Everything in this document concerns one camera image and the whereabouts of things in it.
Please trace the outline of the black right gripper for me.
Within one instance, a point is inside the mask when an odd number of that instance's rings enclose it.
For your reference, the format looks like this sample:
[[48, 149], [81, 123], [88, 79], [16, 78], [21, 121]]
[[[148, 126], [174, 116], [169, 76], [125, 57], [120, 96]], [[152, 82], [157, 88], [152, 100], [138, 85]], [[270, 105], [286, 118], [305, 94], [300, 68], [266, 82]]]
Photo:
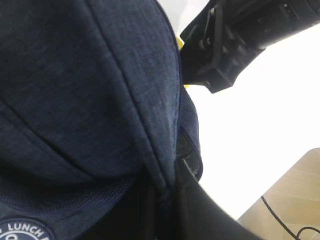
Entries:
[[210, 0], [180, 34], [187, 83], [228, 89], [266, 49], [265, 0]]

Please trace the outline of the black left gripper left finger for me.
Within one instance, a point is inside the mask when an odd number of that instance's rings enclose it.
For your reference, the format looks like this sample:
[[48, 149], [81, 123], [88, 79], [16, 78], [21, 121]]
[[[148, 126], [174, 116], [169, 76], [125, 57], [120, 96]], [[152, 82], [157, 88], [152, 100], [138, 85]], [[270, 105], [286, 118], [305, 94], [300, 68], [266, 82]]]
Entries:
[[148, 172], [140, 172], [123, 198], [78, 240], [155, 240], [156, 192]]

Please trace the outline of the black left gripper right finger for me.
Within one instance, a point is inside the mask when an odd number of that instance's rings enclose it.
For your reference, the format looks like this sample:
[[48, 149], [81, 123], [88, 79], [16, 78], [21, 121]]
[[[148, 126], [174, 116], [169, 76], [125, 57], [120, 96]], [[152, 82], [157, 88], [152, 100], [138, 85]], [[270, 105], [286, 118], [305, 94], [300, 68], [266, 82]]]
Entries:
[[179, 240], [259, 240], [222, 210], [202, 189], [185, 160], [175, 167]]

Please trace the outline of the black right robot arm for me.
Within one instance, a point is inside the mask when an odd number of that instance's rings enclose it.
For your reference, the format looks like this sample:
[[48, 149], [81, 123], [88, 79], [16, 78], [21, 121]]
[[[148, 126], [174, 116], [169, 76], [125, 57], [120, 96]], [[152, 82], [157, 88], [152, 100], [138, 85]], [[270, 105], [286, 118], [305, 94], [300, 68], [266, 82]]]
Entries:
[[180, 34], [183, 84], [230, 88], [267, 47], [319, 22], [317, 0], [210, 0]]

